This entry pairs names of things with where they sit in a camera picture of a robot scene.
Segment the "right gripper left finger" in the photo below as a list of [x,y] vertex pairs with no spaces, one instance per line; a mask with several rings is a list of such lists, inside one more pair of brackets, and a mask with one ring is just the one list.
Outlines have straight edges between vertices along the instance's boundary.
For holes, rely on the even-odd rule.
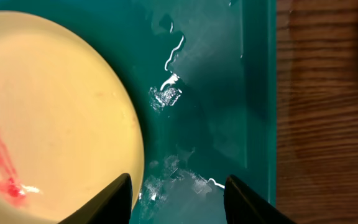
[[58,224],[128,224],[132,213],[132,182],[123,173]]

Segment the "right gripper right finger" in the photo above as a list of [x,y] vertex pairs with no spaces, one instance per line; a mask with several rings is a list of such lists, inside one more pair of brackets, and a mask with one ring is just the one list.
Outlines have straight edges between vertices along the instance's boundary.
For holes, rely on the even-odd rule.
[[224,209],[228,224],[295,224],[235,175],[226,179]]

